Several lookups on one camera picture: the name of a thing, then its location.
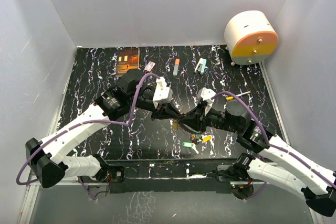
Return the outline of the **large keyring with yellow handle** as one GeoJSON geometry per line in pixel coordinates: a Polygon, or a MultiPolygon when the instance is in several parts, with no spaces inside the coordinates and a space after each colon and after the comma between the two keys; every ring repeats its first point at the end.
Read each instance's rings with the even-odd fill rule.
{"type": "Polygon", "coordinates": [[[180,130],[183,133],[189,135],[189,136],[197,136],[200,135],[200,132],[197,132],[193,129],[190,129],[187,125],[185,124],[181,124],[179,121],[177,120],[172,120],[172,129],[177,131],[180,130]]]}

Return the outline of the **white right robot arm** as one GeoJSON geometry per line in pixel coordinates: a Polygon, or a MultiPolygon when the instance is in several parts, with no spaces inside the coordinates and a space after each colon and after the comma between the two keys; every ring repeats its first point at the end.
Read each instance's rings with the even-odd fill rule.
{"type": "Polygon", "coordinates": [[[183,114],[177,127],[190,134],[201,134],[207,127],[237,134],[237,142],[277,164],[243,154],[234,165],[240,180],[263,180],[303,199],[315,212],[331,217],[335,212],[335,172],[324,168],[288,145],[273,130],[257,122],[245,103],[231,100],[225,111],[213,109],[205,101],[183,114]]]}

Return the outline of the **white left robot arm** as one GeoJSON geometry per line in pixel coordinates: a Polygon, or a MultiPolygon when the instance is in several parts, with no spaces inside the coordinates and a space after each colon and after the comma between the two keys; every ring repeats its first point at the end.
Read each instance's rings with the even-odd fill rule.
{"type": "Polygon", "coordinates": [[[41,140],[26,142],[28,166],[43,188],[50,188],[66,177],[91,177],[98,182],[108,177],[108,164],[97,155],[70,157],[68,153],[95,132],[108,125],[130,126],[136,108],[151,111],[154,119],[179,119],[172,104],[172,90],[163,77],[131,69],[118,78],[102,96],[66,126],[41,140]]]}

